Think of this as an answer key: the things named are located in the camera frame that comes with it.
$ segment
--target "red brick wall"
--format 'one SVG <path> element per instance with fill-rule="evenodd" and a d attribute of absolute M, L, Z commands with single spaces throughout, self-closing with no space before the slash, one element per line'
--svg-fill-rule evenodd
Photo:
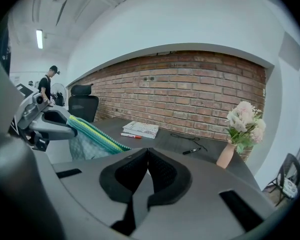
<path fill-rule="evenodd" d="M 177 51 L 120 62 L 75 84 L 93 84 L 92 95 L 99 97 L 96 121 L 121 117 L 226 140 L 225 117 L 240 101 L 263 110 L 265 80 L 265 69 L 247 60 Z"/>

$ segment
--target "black cap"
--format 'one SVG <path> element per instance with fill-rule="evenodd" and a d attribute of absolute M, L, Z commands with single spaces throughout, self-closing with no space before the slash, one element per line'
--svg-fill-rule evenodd
<path fill-rule="evenodd" d="M 58 71 L 57 66 L 53 65 L 50 67 L 50 70 L 54 71 L 56 74 L 60 75 L 60 71 Z"/>

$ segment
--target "pen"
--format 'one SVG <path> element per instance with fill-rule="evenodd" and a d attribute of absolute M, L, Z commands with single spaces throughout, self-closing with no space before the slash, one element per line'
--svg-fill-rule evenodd
<path fill-rule="evenodd" d="M 133 135 L 133 134 L 121 133 L 121 136 L 130 137 L 130 138 L 135 138 L 135 139 L 142 139 L 141 136 Z"/>
<path fill-rule="evenodd" d="M 198 148 L 195 148 L 195 149 L 192 149 L 192 150 L 189 150 L 189 151 L 185 151 L 185 152 L 183 152 L 182 154 L 183 155 L 186 155 L 186 154 L 189 154 L 189 153 L 192 153 L 192 152 L 196 152 L 196 151 L 198 151 L 198 150 L 200 150 L 201 149 L 201 147 L 198 147 Z"/>

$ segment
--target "black marker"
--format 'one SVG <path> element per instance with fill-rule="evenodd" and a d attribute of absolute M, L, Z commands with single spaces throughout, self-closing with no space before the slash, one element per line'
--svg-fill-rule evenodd
<path fill-rule="evenodd" d="M 192 153 L 192 152 L 196 152 L 196 151 L 198 151 L 198 150 L 200 150 L 201 149 L 201 147 L 198 147 L 198 148 L 195 148 L 195 149 L 192 149 L 192 150 L 189 150 L 189 151 L 185 151 L 185 152 L 183 152 L 182 154 L 183 155 L 186 155 L 186 154 L 189 154 L 189 153 Z"/>

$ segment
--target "green striped towel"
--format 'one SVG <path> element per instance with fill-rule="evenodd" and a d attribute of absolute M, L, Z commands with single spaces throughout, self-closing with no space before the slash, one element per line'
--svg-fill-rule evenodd
<path fill-rule="evenodd" d="M 69 140 L 72 160 L 101 158 L 131 150 L 79 117 L 71 115 L 66 124 L 78 131 L 78 135 Z"/>

